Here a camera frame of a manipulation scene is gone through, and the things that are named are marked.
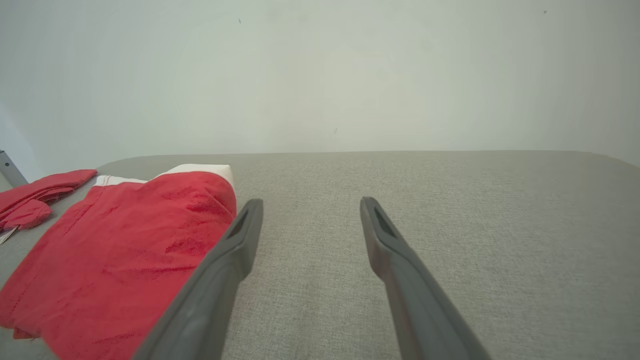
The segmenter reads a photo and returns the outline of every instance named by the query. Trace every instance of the red towel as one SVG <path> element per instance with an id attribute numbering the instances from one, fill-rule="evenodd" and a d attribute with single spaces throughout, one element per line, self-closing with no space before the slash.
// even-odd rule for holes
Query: red towel
<path id="1" fill-rule="evenodd" d="M 40 225 L 51 214 L 47 204 L 74 192 L 96 174 L 96 170 L 76 170 L 1 192 L 0 231 Z"/>
<path id="2" fill-rule="evenodd" d="M 131 358 L 236 217 L 230 182 L 226 165 L 99 176 L 0 291 L 0 326 L 61 360 Z"/>

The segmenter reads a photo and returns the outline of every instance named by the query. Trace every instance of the gray fabric surface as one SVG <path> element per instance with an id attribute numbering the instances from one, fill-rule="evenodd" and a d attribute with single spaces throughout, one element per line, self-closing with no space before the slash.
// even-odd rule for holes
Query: gray fabric surface
<path id="1" fill-rule="evenodd" d="M 358 203 L 376 197 L 494 359 L 637 359 L 640 168 L 581 152 L 151 156 L 101 174 L 150 179 L 228 163 L 239 207 L 264 199 L 225 359 L 398 359 Z M 0 246 L 0 284 L 54 218 Z M 0 358 L 54 359 L 0 332 Z"/>

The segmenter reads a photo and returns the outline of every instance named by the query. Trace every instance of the fabric tag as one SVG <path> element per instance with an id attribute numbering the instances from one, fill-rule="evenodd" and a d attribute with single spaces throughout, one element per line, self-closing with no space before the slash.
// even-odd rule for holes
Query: fabric tag
<path id="1" fill-rule="evenodd" d="M 18 228 L 19 226 L 16 226 L 13 229 L 7 230 L 4 232 L 4 234 L 0 235 L 0 245 L 2 245 Z"/>

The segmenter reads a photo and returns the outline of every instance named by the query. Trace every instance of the folded red cloth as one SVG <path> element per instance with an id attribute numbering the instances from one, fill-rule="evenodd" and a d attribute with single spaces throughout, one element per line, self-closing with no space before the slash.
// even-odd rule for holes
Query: folded red cloth
<path id="1" fill-rule="evenodd" d="M 0 193 L 0 231 L 40 225 L 51 214 L 50 204 L 94 177 L 96 170 L 76 170 L 43 177 Z"/>
<path id="2" fill-rule="evenodd" d="M 236 217 L 226 165 L 99 176 L 0 291 L 0 326 L 61 359 L 130 359 Z"/>

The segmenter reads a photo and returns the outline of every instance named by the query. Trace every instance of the white fabric edge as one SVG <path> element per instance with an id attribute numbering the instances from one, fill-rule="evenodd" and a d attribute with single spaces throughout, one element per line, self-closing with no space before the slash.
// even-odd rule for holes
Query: white fabric edge
<path id="1" fill-rule="evenodd" d="M 181 172 L 209 172 L 212 174 L 216 174 L 217 176 L 220 176 L 224 180 L 226 180 L 229 185 L 231 185 L 231 188 L 234 189 L 234 193 L 236 192 L 236 189 L 234 187 L 234 176 L 231 173 L 230 165 L 182 164 L 169 171 L 163 172 L 158 176 L 166 174 L 178 174 Z"/>
<path id="2" fill-rule="evenodd" d="M 208 172 L 211 174 L 216 174 L 217 176 L 222 177 L 226 182 L 231 185 L 231 188 L 234 189 L 234 193 L 236 189 L 234 188 L 234 177 L 231 173 L 231 166 L 229 165 L 204 165 L 204 164 L 182 164 L 172 168 L 169 171 L 163 172 L 162 174 L 156 176 L 162 176 L 166 174 L 179 174 L 182 172 Z M 111 175 L 100 175 L 95 180 L 94 186 L 111 186 L 118 185 L 122 183 L 137 183 L 137 184 L 145 184 L 148 181 L 140 180 L 140 179 L 128 179 L 126 177 L 118 177 Z"/>
<path id="3" fill-rule="evenodd" d="M 111 186 L 111 185 L 118 185 L 122 183 L 144 184 L 144 183 L 147 183 L 147 181 L 140 180 L 140 179 L 128 179 L 126 177 L 119 177 L 119 176 L 100 175 L 98 176 L 98 178 L 96 178 L 94 186 Z"/>

